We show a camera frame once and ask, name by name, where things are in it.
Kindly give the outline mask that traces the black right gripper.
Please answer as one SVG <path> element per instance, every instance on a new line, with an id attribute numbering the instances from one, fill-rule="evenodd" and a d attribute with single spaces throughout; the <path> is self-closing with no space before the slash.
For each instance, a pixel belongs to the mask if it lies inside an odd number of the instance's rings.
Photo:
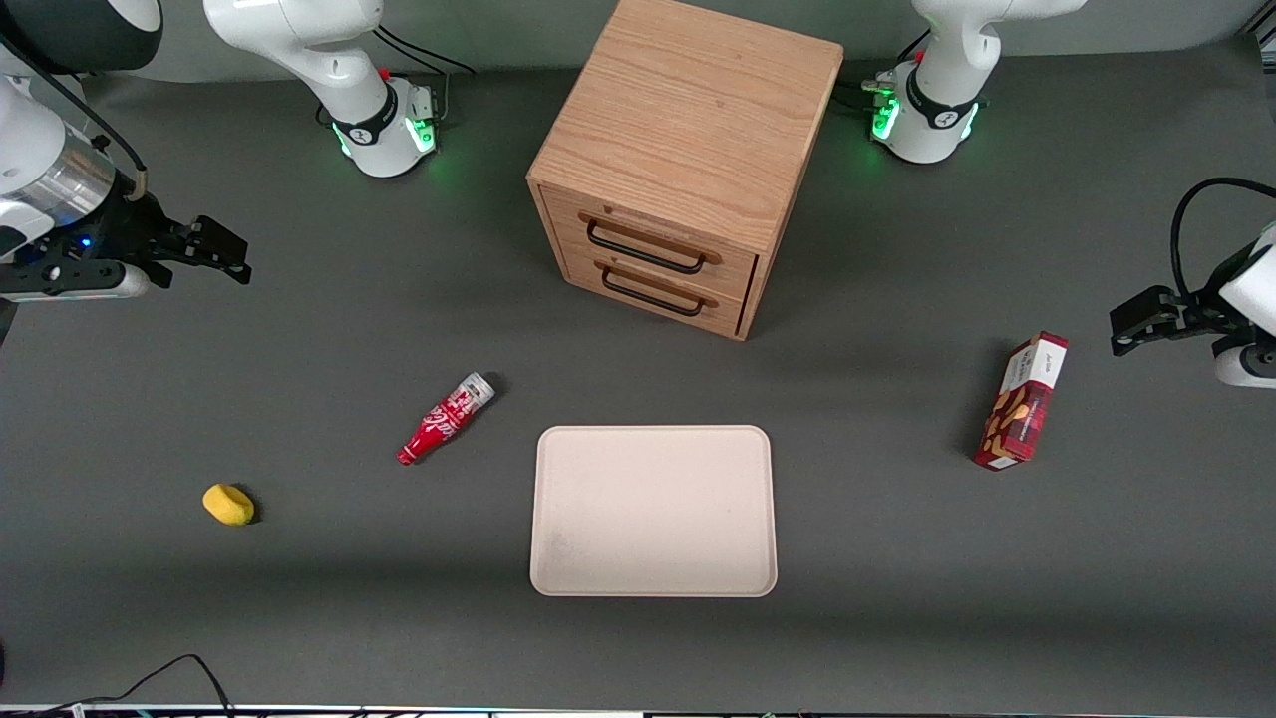
<path id="1" fill-rule="evenodd" d="M 138 201 L 108 196 L 91 214 L 56 227 L 47 247 L 40 267 L 45 292 L 168 289 L 172 264 L 219 270 L 240 284 L 251 281 L 242 237 L 208 216 L 179 224 L 151 194 Z"/>

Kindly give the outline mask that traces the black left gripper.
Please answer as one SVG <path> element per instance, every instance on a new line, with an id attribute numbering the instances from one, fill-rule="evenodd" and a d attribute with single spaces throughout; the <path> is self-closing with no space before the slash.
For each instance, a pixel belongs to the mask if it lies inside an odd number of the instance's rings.
<path id="1" fill-rule="evenodd" d="M 1259 247 L 1249 242 L 1224 260 L 1199 289 L 1183 300 L 1154 284 L 1111 310 L 1113 356 L 1122 358 L 1156 341 L 1199 335 L 1254 339 L 1259 318 Z"/>

